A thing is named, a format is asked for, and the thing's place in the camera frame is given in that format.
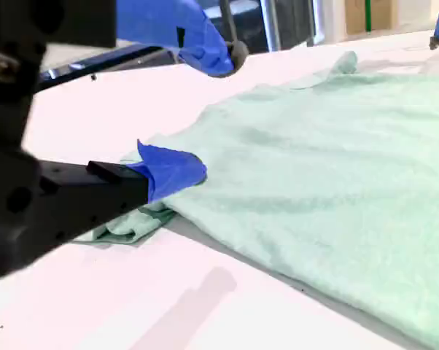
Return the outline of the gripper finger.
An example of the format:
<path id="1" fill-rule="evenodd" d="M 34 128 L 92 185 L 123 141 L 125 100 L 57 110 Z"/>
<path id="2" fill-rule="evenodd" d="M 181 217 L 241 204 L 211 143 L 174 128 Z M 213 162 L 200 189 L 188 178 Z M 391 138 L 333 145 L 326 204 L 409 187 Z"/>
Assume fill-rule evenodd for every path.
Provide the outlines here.
<path id="1" fill-rule="evenodd" d="M 211 77 L 236 70 L 234 45 L 196 1 L 49 1 L 47 32 L 51 42 L 109 48 L 84 61 L 86 72 L 162 50 Z"/>
<path id="2" fill-rule="evenodd" d="M 143 205 L 206 180 L 190 152 L 139 143 L 139 162 L 42 161 L 33 200 L 33 247 L 54 249 Z"/>

